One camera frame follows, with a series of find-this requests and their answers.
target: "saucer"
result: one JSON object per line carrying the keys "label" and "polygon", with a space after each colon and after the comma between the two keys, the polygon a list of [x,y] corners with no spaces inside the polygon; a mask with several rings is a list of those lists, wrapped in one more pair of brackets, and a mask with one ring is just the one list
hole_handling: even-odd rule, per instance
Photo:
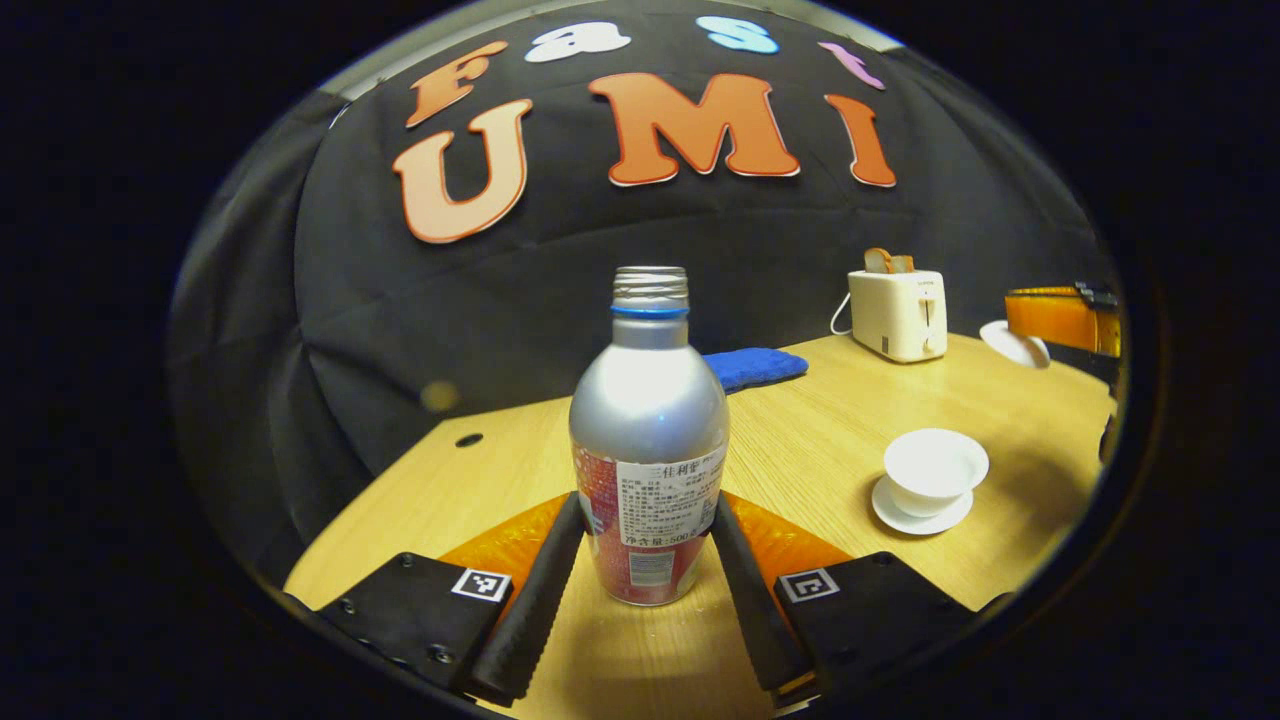
{"label": "saucer", "polygon": [[993,320],[978,331],[992,350],[1025,368],[1048,368],[1048,347],[1038,337],[1024,337],[1009,329],[1009,320]]}
{"label": "saucer", "polygon": [[969,510],[973,509],[973,491],[969,491],[956,498],[946,510],[932,518],[908,515],[893,505],[893,498],[888,495],[888,484],[891,482],[888,475],[883,475],[876,482],[876,489],[872,491],[872,507],[876,509],[879,519],[884,520],[884,524],[895,530],[913,536],[932,536],[956,527],[969,514]]}

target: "orange letter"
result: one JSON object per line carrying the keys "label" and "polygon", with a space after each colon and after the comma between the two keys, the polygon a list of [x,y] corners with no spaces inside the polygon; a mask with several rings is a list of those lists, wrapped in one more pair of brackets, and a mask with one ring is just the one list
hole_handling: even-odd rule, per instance
{"label": "orange letter", "polygon": [[726,129],[733,151],[724,164],[735,173],[785,177],[800,172],[800,161],[782,145],[769,108],[772,88],[763,79],[714,76],[698,105],[649,73],[603,77],[588,87],[608,97],[613,106],[622,155],[622,160],[609,168],[613,184],[626,187],[676,177],[680,165],[662,154],[659,132],[704,176],[716,168]]}
{"label": "orange letter", "polygon": [[467,129],[484,135],[489,183],[479,195],[454,202],[444,186],[444,149],[452,132],[440,132],[401,152],[392,163],[404,191],[410,232],[426,242],[453,242],[497,223],[525,192],[525,141],[520,118],[534,106],[515,100],[480,113]]}
{"label": "orange letter", "polygon": [[893,170],[884,161],[879,136],[876,135],[876,123],[873,122],[876,113],[867,105],[841,95],[823,95],[823,99],[845,120],[845,131],[849,132],[849,142],[854,149],[854,161],[849,164],[849,172],[854,174],[854,179],[879,187],[897,184]]}
{"label": "orange letter", "polygon": [[484,47],[468,53],[443,68],[425,74],[410,86],[417,90],[417,110],[404,123],[406,128],[416,127],[422,120],[462,100],[471,92],[470,85],[458,86],[460,79],[475,79],[489,69],[489,55],[497,55],[507,49],[507,42],[495,40]]}

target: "red label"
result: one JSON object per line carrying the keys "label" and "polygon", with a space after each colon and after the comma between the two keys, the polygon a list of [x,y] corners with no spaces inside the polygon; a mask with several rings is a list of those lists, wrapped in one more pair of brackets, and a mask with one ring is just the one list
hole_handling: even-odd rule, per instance
{"label": "red label", "polygon": [[687,589],[685,575],[698,559],[707,532],[666,547],[623,544],[618,523],[617,462],[596,457],[575,443],[573,465],[590,536],[588,542],[591,543],[595,570],[604,589],[618,600],[636,605],[662,605],[680,597]]}

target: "bottle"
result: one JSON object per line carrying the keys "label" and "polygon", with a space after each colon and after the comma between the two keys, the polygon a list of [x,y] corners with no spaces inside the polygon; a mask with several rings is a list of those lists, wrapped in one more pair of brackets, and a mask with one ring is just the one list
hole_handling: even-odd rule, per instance
{"label": "bottle", "polygon": [[692,585],[728,450],[724,388],[689,346],[684,268],[623,266],[613,342],[579,380],[568,424],[604,589],[666,605]]}

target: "teacup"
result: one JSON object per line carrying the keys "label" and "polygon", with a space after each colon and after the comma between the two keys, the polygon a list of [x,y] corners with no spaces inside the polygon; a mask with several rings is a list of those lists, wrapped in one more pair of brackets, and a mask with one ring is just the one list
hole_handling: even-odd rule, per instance
{"label": "teacup", "polygon": [[978,441],[955,430],[924,428],[884,451],[890,497],[908,515],[932,518],[987,477],[989,460]]}

